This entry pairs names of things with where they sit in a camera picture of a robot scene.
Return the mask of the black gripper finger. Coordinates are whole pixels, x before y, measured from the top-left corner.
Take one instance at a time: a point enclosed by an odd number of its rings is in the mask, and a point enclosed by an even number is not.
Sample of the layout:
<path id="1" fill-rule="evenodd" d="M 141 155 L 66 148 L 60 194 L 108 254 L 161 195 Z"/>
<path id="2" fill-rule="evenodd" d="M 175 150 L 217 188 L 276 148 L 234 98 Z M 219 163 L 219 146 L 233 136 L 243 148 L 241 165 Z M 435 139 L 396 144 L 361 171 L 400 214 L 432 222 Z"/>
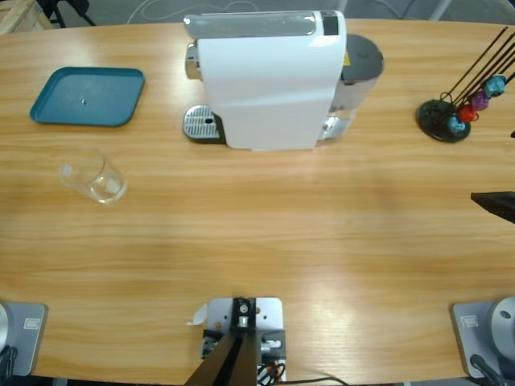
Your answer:
<path id="1" fill-rule="evenodd" d="M 471 200 L 489 213 L 515 223 L 515 192 L 471 193 Z"/>

